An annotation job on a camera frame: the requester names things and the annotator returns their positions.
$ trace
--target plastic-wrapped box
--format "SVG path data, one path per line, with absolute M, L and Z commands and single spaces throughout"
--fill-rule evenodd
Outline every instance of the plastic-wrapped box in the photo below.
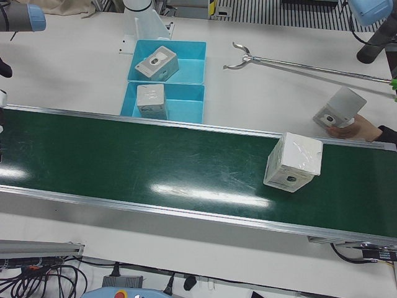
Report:
M 295 192 L 320 175 L 322 156 L 321 141 L 287 132 L 267 159 L 263 183 Z

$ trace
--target red emergency stop button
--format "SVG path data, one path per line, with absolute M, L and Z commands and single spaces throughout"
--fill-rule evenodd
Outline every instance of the red emergency stop button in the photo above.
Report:
M 119 290 L 117 293 L 114 295 L 114 298 L 128 298 L 127 292 L 124 290 Z

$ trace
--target green handle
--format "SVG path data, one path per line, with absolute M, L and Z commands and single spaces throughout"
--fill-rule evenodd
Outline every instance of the green handle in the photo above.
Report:
M 390 82 L 390 86 L 393 90 L 397 90 L 397 79 L 392 79 Z

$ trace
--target white cardboard box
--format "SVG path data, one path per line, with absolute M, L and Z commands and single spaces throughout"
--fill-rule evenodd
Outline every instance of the white cardboard box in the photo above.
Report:
M 320 175 L 322 156 L 321 141 L 287 132 L 267 158 L 263 183 L 295 192 Z
M 143 118 L 168 120 L 164 85 L 139 85 L 136 89 L 136 106 Z

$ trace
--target white box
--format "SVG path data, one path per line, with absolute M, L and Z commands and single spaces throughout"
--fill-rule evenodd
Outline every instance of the white box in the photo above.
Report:
M 321 172 L 323 143 L 286 132 L 267 158 L 263 183 L 295 192 Z
M 179 70 L 177 55 L 166 48 L 159 47 L 153 54 L 135 66 L 149 81 L 167 81 Z
M 139 85 L 136 89 L 136 106 L 143 118 L 168 120 L 164 85 Z
M 354 123 L 354 116 L 367 101 L 347 87 L 342 87 L 313 117 L 323 128 L 337 126 L 346 127 Z

